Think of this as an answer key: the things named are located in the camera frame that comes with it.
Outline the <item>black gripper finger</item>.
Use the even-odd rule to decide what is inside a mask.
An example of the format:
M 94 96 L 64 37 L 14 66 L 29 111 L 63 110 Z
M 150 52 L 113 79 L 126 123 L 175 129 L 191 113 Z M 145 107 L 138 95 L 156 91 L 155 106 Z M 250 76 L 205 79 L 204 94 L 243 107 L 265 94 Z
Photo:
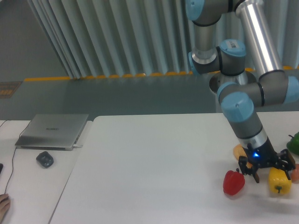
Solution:
M 260 178 L 257 174 L 258 171 L 258 167 L 255 165 L 252 165 L 250 168 L 247 167 L 247 163 L 248 163 L 248 158 L 245 156 L 240 156 L 238 159 L 238 164 L 240 167 L 240 170 L 242 172 L 243 175 L 250 175 L 254 178 L 254 180 L 256 181 L 256 183 L 260 182 Z
M 289 171 L 295 169 L 295 160 L 288 149 L 283 149 L 275 155 L 274 168 L 284 171 L 288 180 L 291 180 Z

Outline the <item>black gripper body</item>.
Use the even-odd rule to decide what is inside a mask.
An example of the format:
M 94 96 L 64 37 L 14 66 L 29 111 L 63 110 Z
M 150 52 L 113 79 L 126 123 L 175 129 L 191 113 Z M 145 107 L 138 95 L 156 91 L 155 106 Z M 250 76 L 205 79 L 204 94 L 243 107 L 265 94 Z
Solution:
M 256 168 L 269 168 L 278 161 L 277 152 L 274 150 L 269 138 L 261 146 L 253 148 L 249 143 L 244 148 L 248 162 Z

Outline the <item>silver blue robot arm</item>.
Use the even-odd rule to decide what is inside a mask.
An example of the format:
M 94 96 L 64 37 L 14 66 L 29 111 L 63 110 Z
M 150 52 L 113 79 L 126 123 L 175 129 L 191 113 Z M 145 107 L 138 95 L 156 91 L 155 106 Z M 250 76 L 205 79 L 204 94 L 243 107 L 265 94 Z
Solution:
M 188 54 L 193 73 L 218 71 L 217 99 L 245 151 L 238 160 L 242 174 L 259 181 L 257 171 L 295 169 L 287 149 L 276 152 L 255 111 L 257 107 L 288 104 L 299 99 L 299 81 L 283 71 L 261 0 L 187 0 L 187 18 L 195 25 L 194 48 Z M 241 21 L 248 46 L 236 39 L 215 45 L 215 25 L 223 14 Z

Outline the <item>person's hand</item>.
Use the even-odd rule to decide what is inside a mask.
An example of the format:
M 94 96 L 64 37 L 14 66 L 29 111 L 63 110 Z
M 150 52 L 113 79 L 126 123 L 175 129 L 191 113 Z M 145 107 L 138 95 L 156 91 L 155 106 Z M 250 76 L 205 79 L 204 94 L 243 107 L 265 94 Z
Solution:
M 0 195 L 0 222 L 2 222 L 5 214 L 10 208 L 11 200 L 9 199 L 9 194 Z

